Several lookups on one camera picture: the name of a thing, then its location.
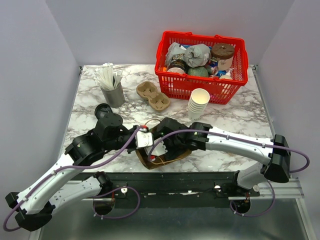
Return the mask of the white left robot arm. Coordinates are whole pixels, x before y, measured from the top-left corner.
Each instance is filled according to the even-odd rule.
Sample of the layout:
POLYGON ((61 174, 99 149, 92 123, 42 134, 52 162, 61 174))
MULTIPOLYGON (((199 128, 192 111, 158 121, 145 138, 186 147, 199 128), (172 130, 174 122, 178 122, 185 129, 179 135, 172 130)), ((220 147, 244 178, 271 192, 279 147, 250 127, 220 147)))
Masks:
POLYGON ((104 198, 116 191, 104 172, 96 172, 81 183, 66 184, 84 170, 96 169, 117 158, 124 150, 137 149, 137 134, 148 129, 135 125, 123 126, 123 119, 116 113, 100 118, 95 128, 76 137, 57 162, 36 182, 21 192, 11 192, 5 200, 11 212, 3 222, 6 232, 24 229, 33 232, 46 225, 65 207, 86 198, 104 198), (98 165, 110 151, 117 152, 98 165))

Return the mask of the brown green paper bag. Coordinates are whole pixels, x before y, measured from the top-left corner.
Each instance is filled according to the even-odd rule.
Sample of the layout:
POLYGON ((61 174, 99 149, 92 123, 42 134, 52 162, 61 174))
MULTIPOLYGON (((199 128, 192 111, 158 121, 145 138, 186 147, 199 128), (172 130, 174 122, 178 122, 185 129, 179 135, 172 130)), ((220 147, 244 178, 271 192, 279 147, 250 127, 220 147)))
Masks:
MULTIPOLYGON (((160 138, 162 138, 163 136, 174 132, 174 131, 178 131, 178 130, 187 130, 189 127, 186 126, 185 124, 179 123, 177 120, 166 117, 163 120, 161 120, 157 125, 153 126, 150 129, 150 132, 153 133, 153 138, 155 141, 158 141, 160 138)), ((181 141, 184 143, 184 138, 187 136, 186 133, 177 133, 175 135, 172 136, 177 136, 181 139, 181 141)), ((148 148, 140 148, 138 150, 135 151, 139 161, 142 163, 142 165, 147 168, 148 170, 152 170, 152 169, 156 169, 165 165, 168 165, 170 163, 176 162, 176 161, 180 161, 186 157, 181 156, 178 159, 174 159, 174 160, 165 160, 165 155, 161 155, 161 156, 154 156, 154 161, 148 161, 148 154, 149 154, 149 149, 148 148)))

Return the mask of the brown cardboard cup carrier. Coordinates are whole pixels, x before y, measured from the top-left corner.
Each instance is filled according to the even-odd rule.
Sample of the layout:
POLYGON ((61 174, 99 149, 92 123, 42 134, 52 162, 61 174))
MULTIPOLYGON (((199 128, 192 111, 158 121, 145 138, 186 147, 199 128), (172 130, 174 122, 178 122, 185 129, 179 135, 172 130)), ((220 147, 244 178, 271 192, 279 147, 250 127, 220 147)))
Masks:
POLYGON ((170 99, 150 81, 144 81, 136 87, 137 94, 144 100, 148 101, 150 107, 157 111, 162 112, 166 110, 170 104, 170 99))

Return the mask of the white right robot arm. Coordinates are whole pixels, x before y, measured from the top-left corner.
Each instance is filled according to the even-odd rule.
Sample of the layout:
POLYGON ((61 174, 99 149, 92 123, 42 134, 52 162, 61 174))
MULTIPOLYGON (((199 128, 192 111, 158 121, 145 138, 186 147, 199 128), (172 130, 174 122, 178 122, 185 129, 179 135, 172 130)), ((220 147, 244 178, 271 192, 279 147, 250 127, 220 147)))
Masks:
POLYGON ((238 171, 230 183, 230 191, 236 196, 267 180, 289 181, 291 153, 282 135, 254 138, 199 121, 186 126, 169 117, 164 118, 152 133, 155 139, 163 141, 169 153, 174 150, 220 151, 255 160, 254 165, 238 171))

